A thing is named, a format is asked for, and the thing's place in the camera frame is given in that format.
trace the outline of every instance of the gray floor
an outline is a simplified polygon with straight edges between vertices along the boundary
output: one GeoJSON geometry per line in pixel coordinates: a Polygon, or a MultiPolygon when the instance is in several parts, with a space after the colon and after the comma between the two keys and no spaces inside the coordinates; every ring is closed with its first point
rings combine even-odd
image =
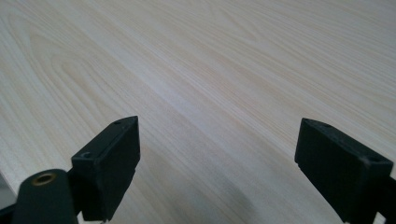
{"type": "Polygon", "coordinates": [[[0,174],[0,209],[15,203],[15,195],[0,174]]]}

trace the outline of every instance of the black bracket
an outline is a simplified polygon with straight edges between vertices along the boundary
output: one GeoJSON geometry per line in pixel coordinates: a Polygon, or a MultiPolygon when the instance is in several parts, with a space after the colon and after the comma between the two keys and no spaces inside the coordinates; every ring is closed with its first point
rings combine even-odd
{"type": "Polygon", "coordinates": [[[344,222],[373,223],[379,212],[396,223],[392,161],[312,119],[301,122],[294,159],[344,222]]]}
{"type": "Polygon", "coordinates": [[[20,186],[17,202],[0,223],[70,224],[113,218],[140,160],[137,117],[117,120],[72,157],[69,171],[47,170],[20,186]]]}

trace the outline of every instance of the wooden table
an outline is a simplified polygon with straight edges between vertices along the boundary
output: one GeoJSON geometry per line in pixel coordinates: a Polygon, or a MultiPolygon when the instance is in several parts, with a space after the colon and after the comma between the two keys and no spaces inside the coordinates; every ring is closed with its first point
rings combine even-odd
{"type": "Polygon", "coordinates": [[[293,161],[300,121],[396,161],[396,3],[2,0],[0,94],[15,192],[137,115],[111,223],[341,223],[293,161]]]}

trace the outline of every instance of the light wood tabletop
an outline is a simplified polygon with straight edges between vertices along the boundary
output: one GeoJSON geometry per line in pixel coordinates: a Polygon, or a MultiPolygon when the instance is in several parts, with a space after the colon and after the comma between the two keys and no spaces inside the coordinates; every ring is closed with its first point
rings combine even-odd
{"type": "Polygon", "coordinates": [[[342,223],[293,160],[300,122],[396,161],[396,1],[1,0],[0,94],[16,193],[138,116],[111,223],[342,223]]]}

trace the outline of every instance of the wooden surface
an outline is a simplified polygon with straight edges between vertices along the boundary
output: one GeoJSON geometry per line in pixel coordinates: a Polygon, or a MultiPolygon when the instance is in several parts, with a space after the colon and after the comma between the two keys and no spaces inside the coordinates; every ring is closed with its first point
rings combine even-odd
{"type": "Polygon", "coordinates": [[[14,191],[137,115],[111,223],[341,223],[293,161],[300,121],[396,161],[396,2],[0,0],[0,94],[14,191]]]}

